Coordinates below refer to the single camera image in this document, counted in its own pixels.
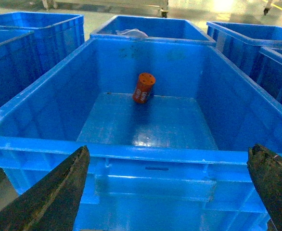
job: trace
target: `floor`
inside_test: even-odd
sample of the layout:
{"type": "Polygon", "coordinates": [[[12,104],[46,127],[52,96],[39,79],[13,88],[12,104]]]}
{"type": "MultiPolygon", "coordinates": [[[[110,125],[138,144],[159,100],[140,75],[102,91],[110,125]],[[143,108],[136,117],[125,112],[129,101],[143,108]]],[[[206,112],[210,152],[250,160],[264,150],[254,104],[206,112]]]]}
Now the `floor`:
{"type": "MultiPolygon", "coordinates": [[[[282,26],[282,0],[274,1],[264,16],[266,3],[263,0],[169,0],[169,18],[180,18],[192,21],[206,31],[207,21],[224,21],[282,26]]],[[[0,0],[0,13],[14,11],[46,12],[41,0],[0,0]]],[[[156,10],[129,9],[120,7],[104,7],[59,3],[59,9],[49,10],[51,13],[77,13],[85,17],[85,38],[100,24],[114,15],[130,14],[140,16],[156,16],[156,10]]],[[[10,182],[5,179],[0,185],[0,210],[17,197],[10,182]]]]}

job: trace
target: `stacked blue crates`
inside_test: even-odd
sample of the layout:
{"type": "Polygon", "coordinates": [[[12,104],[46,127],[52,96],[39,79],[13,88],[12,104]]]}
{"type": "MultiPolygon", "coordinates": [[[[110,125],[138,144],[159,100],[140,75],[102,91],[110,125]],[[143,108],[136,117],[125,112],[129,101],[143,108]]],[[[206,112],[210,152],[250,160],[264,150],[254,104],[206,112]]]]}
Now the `stacked blue crates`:
{"type": "Polygon", "coordinates": [[[262,47],[250,77],[282,104],[282,49],[262,47]]]}
{"type": "Polygon", "coordinates": [[[0,28],[34,31],[43,73],[84,43],[83,23],[83,16],[78,14],[0,14],[0,28]]]}
{"type": "Polygon", "coordinates": [[[0,107],[41,75],[34,32],[0,30],[0,107]]]}
{"type": "Polygon", "coordinates": [[[207,22],[207,34],[216,48],[247,75],[262,46],[282,48],[282,27],[240,23],[207,22]]]}
{"type": "Polygon", "coordinates": [[[113,18],[0,108],[0,167],[22,194],[87,145],[75,231],[265,231],[247,151],[282,156],[282,105],[214,45],[184,20],[113,18]],[[114,34],[135,28],[149,37],[114,34]]]}

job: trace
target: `label on cylinder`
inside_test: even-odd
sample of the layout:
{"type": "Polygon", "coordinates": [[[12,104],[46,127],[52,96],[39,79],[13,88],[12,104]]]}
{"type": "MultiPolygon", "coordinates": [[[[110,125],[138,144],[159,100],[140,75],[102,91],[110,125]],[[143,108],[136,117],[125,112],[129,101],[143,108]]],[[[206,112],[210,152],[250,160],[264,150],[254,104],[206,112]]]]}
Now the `label on cylinder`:
{"type": "Polygon", "coordinates": [[[149,73],[141,73],[132,98],[137,103],[146,103],[156,79],[149,73]]]}

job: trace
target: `crate rim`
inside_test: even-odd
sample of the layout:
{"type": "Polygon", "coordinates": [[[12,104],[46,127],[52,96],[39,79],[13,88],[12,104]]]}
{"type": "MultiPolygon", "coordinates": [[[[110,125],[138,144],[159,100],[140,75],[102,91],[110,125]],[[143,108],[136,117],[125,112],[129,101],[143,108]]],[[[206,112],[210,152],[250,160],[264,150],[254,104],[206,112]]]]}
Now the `crate rim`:
{"type": "MultiPolygon", "coordinates": [[[[0,31],[10,31],[10,30],[8,30],[8,29],[0,29],[0,31]]],[[[9,42],[13,42],[13,41],[15,41],[15,40],[17,40],[17,39],[26,37],[26,36],[28,36],[28,35],[34,34],[34,31],[33,31],[33,30],[23,30],[23,29],[20,29],[19,31],[23,31],[24,34],[19,35],[19,36],[16,36],[16,37],[14,37],[14,38],[10,38],[10,39],[5,40],[5,41],[3,41],[3,42],[0,42],[0,46],[4,45],[4,44],[6,44],[6,43],[9,43],[9,42]]]]}
{"type": "Polygon", "coordinates": [[[92,38],[122,38],[126,40],[132,40],[132,41],[138,41],[138,40],[144,40],[144,41],[152,41],[155,39],[155,41],[167,41],[167,42],[183,42],[183,43],[193,43],[193,44],[204,44],[204,45],[209,45],[209,46],[215,46],[216,41],[207,35],[203,30],[201,30],[199,27],[194,25],[192,22],[186,19],[175,19],[175,18],[157,18],[157,17],[142,17],[142,16],[128,16],[128,15],[115,15],[103,24],[101,24],[98,28],[93,30],[90,33],[90,37],[92,38]],[[108,24],[110,24],[113,20],[117,18],[147,18],[147,19],[156,19],[156,20],[172,20],[172,21],[185,21],[188,23],[190,26],[192,26],[194,29],[196,29],[199,33],[201,33],[202,36],[204,36],[208,41],[201,41],[201,40],[192,40],[192,39],[186,39],[186,38],[164,38],[164,37],[144,37],[144,38],[139,38],[139,37],[130,37],[130,36],[123,36],[123,35],[108,35],[108,34],[98,34],[99,31],[101,31],[103,28],[105,28],[108,24]]]}
{"type": "MultiPolygon", "coordinates": [[[[26,11],[17,11],[17,12],[9,12],[9,13],[1,13],[0,15],[5,15],[5,14],[14,14],[14,13],[28,13],[28,14],[50,14],[50,13],[43,13],[43,12],[26,12],[26,11]]],[[[48,29],[50,27],[62,24],[62,23],[66,23],[69,22],[71,20],[75,20],[78,18],[83,18],[84,15],[82,14],[73,14],[73,13],[51,13],[51,14],[65,14],[65,15],[71,15],[71,16],[75,16],[73,18],[70,19],[66,19],[64,21],[49,25],[49,26],[45,26],[45,27],[24,27],[24,26],[2,26],[0,25],[0,28],[11,28],[11,29],[29,29],[29,30],[39,30],[39,29],[48,29]]]]}
{"type": "Polygon", "coordinates": [[[281,50],[281,48],[262,47],[259,52],[270,59],[275,59],[275,61],[282,65],[282,54],[277,52],[281,50]]]}
{"type": "Polygon", "coordinates": [[[267,25],[257,25],[257,24],[245,24],[245,23],[225,23],[225,22],[217,22],[217,21],[211,21],[207,22],[206,25],[208,27],[212,27],[214,29],[220,30],[224,33],[226,33],[229,36],[232,36],[236,39],[239,39],[240,41],[252,45],[252,46],[264,46],[264,45],[271,45],[272,43],[275,43],[274,45],[282,46],[282,40],[270,40],[270,39],[257,39],[257,38],[250,38],[246,35],[243,35],[239,32],[236,32],[234,30],[231,30],[229,28],[226,28],[224,26],[219,25],[218,23],[223,24],[236,24],[236,25],[250,25],[250,26],[267,26],[267,25]]]}

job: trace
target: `metal cart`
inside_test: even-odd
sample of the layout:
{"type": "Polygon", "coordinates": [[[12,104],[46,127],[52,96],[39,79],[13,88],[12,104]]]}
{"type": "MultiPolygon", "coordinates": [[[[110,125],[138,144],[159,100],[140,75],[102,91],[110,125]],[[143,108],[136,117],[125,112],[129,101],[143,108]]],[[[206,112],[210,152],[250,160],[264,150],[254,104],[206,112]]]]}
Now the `metal cart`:
{"type": "Polygon", "coordinates": [[[163,18],[167,18],[168,0],[42,0],[44,7],[58,8],[57,2],[102,5],[102,6],[121,6],[132,8],[156,8],[163,18]]]}

